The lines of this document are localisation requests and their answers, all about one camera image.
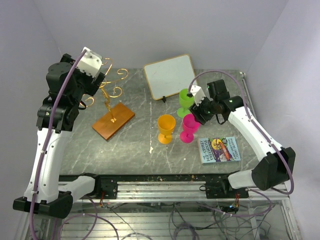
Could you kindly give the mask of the pink plastic wine glass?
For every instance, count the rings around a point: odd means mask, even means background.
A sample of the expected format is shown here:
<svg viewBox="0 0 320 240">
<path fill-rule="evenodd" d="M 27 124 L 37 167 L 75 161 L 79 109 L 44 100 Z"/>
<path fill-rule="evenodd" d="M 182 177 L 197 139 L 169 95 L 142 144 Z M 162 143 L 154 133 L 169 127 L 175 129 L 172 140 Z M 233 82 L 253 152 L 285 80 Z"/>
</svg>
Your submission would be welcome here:
<svg viewBox="0 0 320 240">
<path fill-rule="evenodd" d="M 189 144 L 194 140 L 194 134 L 200 127 L 200 123 L 196 121 L 195 116 L 190 113 L 182 120 L 182 132 L 180 133 L 180 140 L 183 143 Z"/>
</svg>

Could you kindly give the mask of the orange plastic wine glass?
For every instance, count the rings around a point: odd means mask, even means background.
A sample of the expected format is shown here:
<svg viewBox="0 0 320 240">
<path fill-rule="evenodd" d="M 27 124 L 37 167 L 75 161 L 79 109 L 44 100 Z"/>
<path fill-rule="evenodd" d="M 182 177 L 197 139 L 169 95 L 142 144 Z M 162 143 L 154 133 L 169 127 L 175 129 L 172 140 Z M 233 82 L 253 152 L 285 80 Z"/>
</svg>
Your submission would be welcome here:
<svg viewBox="0 0 320 240">
<path fill-rule="evenodd" d="M 161 115 L 157 120 L 159 135 L 158 141 L 162 144 L 169 144 L 172 141 L 172 133 L 176 126 L 176 120 L 172 115 Z"/>
</svg>

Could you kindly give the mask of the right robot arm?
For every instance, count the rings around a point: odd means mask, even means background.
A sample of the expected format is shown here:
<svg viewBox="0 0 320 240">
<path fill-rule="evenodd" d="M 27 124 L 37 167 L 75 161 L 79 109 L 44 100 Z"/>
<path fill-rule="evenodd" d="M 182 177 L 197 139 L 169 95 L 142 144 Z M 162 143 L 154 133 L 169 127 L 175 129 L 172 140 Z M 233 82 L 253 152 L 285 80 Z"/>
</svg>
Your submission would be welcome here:
<svg viewBox="0 0 320 240">
<path fill-rule="evenodd" d="M 290 181 L 293 185 L 293 168 L 296 153 L 291 147 L 283 147 L 258 123 L 240 96 L 230 96 L 224 80 L 207 84 L 209 97 L 198 85 L 192 85 L 187 96 L 194 98 L 189 108 L 195 121 L 204 125 L 213 116 L 222 115 L 232 124 L 253 149 L 258 164 L 249 170 L 230 173 L 220 186 L 221 194 L 233 197 L 238 189 L 256 187 L 265 191 Z"/>
</svg>

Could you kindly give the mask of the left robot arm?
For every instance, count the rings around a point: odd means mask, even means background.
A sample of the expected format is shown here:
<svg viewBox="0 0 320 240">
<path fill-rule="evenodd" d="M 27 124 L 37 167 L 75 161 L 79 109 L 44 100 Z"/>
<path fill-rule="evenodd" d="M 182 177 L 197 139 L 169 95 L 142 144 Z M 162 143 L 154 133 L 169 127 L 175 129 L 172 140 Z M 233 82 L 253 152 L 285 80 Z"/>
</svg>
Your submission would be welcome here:
<svg viewBox="0 0 320 240">
<path fill-rule="evenodd" d="M 64 54 L 48 68 L 48 96 L 37 111 L 37 149 L 32 174 L 23 196 L 13 201 L 13 209 L 64 219 L 73 203 L 102 193 L 97 174 L 82 173 L 65 185 L 59 184 L 66 145 L 79 115 L 83 95 L 94 96 L 105 75 L 102 57 L 84 47 L 77 59 Z"/>
</svg>

